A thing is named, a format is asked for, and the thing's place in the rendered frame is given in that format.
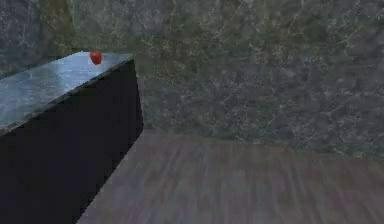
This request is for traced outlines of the black counter with marble top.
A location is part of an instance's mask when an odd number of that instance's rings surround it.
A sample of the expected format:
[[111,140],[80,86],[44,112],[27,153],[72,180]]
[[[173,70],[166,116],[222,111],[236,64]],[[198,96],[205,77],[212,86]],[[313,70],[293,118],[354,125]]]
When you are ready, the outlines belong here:
[[0,224],[76,224],[143,131],[135,61],[78,52],[0,80]]

